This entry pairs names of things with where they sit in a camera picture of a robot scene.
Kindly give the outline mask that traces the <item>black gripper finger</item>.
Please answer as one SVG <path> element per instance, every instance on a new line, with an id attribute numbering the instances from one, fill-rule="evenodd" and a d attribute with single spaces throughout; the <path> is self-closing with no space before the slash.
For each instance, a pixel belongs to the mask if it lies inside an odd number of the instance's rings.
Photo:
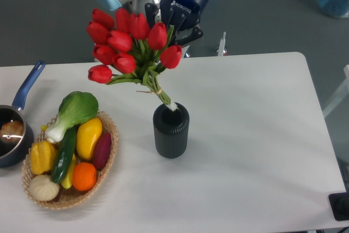
<path id="1" fill-rule="evenodd" d="M 199 26 L 194 26 L 191 29 L 185 29 L 183 31 L 176 31 L 172 45 L 188 46 L 193 41 L 196 41 L 203 37 L 203 31 Z"/>
<path id="2" fill-rule="evenodd" d="M 161 22 L 161 11 L 154 3 L 145 4 L 146 19 L 150 27 L 153 27 L 157 22 Z"/>

